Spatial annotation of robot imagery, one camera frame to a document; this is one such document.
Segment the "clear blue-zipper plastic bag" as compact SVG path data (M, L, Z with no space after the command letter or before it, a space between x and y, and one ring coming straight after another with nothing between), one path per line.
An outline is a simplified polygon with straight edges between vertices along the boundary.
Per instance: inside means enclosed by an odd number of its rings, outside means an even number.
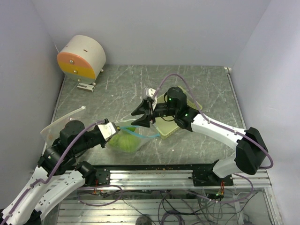
M160 137L160 133L153 126L136 126L131 124L133 121L134 119L130 119L116 123L116 126L120 130L106 144L106 148L114 151L133 153L149 141Z

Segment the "clear polka dot zip bag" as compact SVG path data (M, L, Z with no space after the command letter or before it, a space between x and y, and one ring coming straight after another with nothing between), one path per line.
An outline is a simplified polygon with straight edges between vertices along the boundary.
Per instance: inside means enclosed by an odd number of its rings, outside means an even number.
M68 114L60 117L47 127L45 127L41 132L41 136L45 140L47 145L52 145L52 143L59 137L60 131L65 127L65 125L72 120L79 120L85 113L86 107L82 106Z

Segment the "small green cabbage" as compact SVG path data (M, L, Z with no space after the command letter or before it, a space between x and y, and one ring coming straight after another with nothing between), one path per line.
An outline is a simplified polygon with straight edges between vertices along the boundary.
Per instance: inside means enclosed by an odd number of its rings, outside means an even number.
M135 130L136 130L135 127L127 127L126 129L129 130L129 131L132 131L132 132L135 132Z

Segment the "green custard apple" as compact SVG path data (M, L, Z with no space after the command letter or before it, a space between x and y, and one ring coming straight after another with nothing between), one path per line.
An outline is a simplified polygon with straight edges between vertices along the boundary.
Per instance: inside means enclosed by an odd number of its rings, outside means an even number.
M119 135L115 135L113 136L110 141L107 143L107 145L110 147L110 148L119 148L120 147L120 136Z

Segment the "light green cabbage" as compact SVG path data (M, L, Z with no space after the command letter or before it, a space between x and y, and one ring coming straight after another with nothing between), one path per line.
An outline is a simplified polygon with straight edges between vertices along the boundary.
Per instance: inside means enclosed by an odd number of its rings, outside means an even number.
M124 152L135 152L138 149L140 140L134 135L120 136L120 150Z

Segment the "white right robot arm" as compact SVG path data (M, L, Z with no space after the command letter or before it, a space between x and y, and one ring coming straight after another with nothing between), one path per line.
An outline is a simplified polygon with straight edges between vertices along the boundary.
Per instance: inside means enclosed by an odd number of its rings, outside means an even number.
M162 103L157 102L154 94L154 89L146 89L146 97L131 113L140 115L132 125L149 128L157 118L172 117L178 127L209 136L235 150L234 155L211 164L206 175L211 185L218 185L233 173L256 174L268 153L256 128L244 130L206 117L188 105L186 94L178 86L165 93Z

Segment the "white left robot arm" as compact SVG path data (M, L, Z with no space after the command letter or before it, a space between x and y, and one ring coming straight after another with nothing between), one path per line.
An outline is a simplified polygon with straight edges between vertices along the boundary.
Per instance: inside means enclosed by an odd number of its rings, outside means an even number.
M118 133L107 119L85 126L70 120L52 145L40 157L34 173L21 193L0 211L2 225L39 225L61 200L96 180L96 169L87 161L76 162L76 155L106 143Z

